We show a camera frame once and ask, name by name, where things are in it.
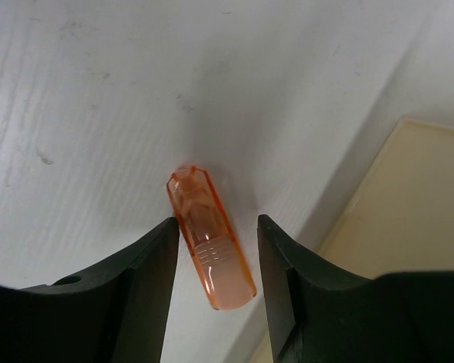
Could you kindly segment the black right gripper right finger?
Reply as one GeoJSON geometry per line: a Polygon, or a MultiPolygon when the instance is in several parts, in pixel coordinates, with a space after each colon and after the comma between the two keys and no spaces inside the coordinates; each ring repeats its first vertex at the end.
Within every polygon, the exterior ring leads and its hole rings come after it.
{"type": "Polygon", "coordinates": [[[363,278],[267,215],[257,238],[274,361],[454,362],[454,271],[363,278]]]}

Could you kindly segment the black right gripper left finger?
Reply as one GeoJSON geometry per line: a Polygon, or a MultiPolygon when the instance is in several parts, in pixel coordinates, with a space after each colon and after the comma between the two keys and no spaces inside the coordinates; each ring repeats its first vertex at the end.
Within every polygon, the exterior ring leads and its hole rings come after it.
{"type": "Polygon", "coordinates": [[[178,247],[168,218],[51,285],[0,285],[0,362],[158,362],[178,247]]]}

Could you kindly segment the orange highlighter pen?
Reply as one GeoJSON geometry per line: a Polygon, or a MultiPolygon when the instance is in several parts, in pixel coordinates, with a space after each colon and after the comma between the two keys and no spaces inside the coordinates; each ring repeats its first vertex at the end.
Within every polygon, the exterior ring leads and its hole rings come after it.
{"type": "Polygon", "coordinates": [[[169,177],[166,190],[213,309],[246,305],[257,289],[209,173],[196,166],[180,167],[169,177]]]}

